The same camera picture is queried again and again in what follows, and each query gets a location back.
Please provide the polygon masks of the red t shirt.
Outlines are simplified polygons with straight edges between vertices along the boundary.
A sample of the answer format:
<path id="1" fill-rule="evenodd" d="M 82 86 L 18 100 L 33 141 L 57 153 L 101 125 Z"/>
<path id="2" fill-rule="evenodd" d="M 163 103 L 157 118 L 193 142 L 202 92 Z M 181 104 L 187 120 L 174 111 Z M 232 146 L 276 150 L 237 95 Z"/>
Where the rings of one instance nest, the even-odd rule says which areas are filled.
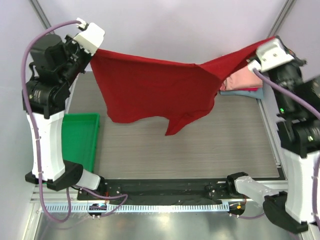
<path id="1" fill-rule="evenodd" d="M 90 65 L 114 123 L 163 117 L 170 136 L 211 112 L 223 82 L 245 67 L 261 44 L 258 41 L 202 64 L 99 49 Z"/>

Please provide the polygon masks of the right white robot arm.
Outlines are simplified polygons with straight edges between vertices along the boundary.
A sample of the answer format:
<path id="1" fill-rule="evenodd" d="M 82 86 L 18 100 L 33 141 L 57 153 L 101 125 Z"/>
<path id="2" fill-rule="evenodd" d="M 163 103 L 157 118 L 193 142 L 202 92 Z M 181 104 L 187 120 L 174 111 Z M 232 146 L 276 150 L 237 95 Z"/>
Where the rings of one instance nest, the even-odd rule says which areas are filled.
<path id="1" fill-rule="evenodd" d="M 249 197 L 262 205 L 274 225 L 293 234 L 320 222 L 320 79 L 303 81 L 306 64 L 285 46 L 260 46 L 248 67 L 273 88 L 281 121 L 281 148 L 288 158 L 287 191 L 278 191 L 247 173 L 231 174 L 225 191 L 231 198 Z"/>

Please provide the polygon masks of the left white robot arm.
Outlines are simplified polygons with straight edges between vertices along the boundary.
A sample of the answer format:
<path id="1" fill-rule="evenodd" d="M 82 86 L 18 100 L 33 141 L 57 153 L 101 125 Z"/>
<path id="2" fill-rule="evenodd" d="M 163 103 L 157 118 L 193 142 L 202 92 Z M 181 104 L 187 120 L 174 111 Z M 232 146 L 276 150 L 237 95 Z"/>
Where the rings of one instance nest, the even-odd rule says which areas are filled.
<path id="1" fill-rule="evenodd" d="M 63 159 L 62 123 L 70 87 L 85 72 L 104 36 L 79 33 L 64 40 L 56 34 L 39 37 L 27 51 L 33 61 L 26 83 L 23 109 L 32 130 L 34 163 L 25 175 L 29 183 L 46 183 L 54 191 L 78 186 L 88 189 L 95 200 L 106 195 L 105 179 L 80 163 Z"/>

